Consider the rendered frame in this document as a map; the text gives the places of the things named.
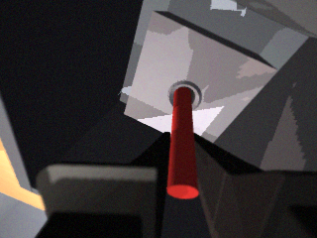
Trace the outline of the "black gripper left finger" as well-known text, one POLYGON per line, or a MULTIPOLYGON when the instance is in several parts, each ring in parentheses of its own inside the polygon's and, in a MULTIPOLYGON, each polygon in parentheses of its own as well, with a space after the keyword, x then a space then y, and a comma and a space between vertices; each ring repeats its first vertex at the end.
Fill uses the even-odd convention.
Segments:
POLYGON ((61 161, 43 167, 36 187, 47 219, 55 211, 134 214, 143 238, 160 238, 171 135, 163 132, 128 164, 61 161))

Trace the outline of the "grey square plate with hole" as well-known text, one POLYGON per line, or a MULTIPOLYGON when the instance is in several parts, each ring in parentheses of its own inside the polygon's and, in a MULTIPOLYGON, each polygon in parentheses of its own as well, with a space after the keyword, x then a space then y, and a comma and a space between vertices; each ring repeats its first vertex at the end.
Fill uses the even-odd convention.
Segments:
POLYGON ((171 135, 174 92, 186 87, 194 133, 214 143, 277 71, 247 48, 153 11, 124 114, 171 135))

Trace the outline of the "red peg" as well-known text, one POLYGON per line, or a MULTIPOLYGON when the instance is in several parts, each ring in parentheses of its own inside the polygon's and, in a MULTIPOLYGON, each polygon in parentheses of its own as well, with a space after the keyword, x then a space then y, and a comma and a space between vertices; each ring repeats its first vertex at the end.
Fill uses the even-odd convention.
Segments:
POLYGON ((186 87, 177 88, 173 97, 167 192, 178 198, 198 194, 191 92, 186 87))

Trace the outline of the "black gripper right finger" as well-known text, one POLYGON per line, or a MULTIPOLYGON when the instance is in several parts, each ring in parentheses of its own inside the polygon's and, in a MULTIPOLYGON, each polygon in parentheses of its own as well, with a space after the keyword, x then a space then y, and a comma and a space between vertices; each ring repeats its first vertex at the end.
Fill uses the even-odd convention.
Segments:
POLYGON ((212 238, 273 238, 288 206, 317 206, 317 172, 265 171, 196 133, 194 144, 212 238))

